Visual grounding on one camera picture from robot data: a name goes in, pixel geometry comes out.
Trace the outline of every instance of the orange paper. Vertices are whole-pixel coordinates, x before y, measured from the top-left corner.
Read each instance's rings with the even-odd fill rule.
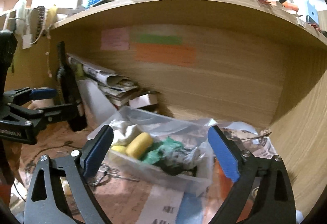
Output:
[[[193,47],[152,43],[135,43],[136,61],[191,67],[196,60]]]

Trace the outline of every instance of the metal bolt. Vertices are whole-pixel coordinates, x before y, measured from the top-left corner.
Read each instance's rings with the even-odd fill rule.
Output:
[[[40,157],[40,160],[41,160],[41,161],[45,161],[47,158],[48,158],[48,155],[42,155],[42,156]]]
[[[73,151],[70,153],[70,155],[71,155],[72,157],[77,157],[79,154],[80,154],[80,151],[79,151],[79,150],[73,150]]]
[[[251,155],[251,152],[248,150],[243,150],[242,151],[242,156],[248,158]]]
[[[279,156],[279,155],[274,155],[274,159],[275,159],[276,161],[282,161],[282,158],[281,158],[281,156]]]

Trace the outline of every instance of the clear plastic box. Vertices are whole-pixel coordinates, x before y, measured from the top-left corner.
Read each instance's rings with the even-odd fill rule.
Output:
[[[207,187],[211,185],[214,154],[207,140],[208,126],[125,106],[90,133],[87,139],[94,138],[102,126],[110,124],[112,120],[124,120],[130,124],[138,124],[141,130],[149,133],[155,142],[162,141],[169,136],[182,142],[185,147],[200,146],[206,158],[202,159],[202,163],[197,166],[196,177],[171,176],[154,165],[143,163],[112,150],[108,151],[104,162],[150,183],[193,193],[196,196],[206,191]]]

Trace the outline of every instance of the wine bottle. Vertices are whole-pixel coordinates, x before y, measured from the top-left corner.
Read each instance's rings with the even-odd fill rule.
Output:
[[[81,99],[81,94],[78,90],[75,74],[66,61],[65,42],[57,44],[59,68],[57,71],[58,93],[62,103],[73,103],[77,105],[78,115],[69,120],[70,128],[76,132],[86,128],[86,116]]]

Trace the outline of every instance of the bottle neck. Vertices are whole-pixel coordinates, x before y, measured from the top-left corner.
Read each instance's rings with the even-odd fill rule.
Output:
[[[58,61],[59,61],[59,65],[65,65],[67,64],[66,62],[66,52],[65,52],[65,43],[59,42],[57,45],[57,49],[58,49]]]

